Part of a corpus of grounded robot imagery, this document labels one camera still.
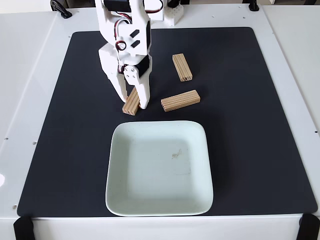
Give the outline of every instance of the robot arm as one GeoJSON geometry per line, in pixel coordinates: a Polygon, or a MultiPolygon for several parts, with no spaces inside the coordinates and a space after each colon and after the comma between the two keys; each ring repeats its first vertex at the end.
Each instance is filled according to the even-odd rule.
{"type": "MultiPolygon", "coordinates": [[[[159,1],[161,8],[150,13],[162,10],[163,2],[159,1]]],[[[100,32],[108,42],[99,50],[102,69],[124,102],[128,97],[125,80],[134,85],[140,107],[145,109],[150,98],[152,58],[151,24],[143,0],[95,0],[95,5],[100,32]]]]}

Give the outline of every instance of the black mat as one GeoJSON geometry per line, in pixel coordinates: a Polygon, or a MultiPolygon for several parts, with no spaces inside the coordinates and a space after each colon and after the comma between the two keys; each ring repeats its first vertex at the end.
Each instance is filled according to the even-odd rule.
{"type": "Polygon", "coordinates": [[[203,215],[318,209],[251,28],[152,30],[151,99],[136,116],[122,113],[123,102],[101,68],[98,50],[105,43],[99,32],[72,35],[18,205],[20,216],[115,216],[105,203],[115,128],[169,120],[195,121],[205,129],[214,198],[203,215]],[[172,61],[179,53],[192,81],[179,81],[172,61]],[[164,112],[162,98],[193,89],[200,103],[164,112]]]}

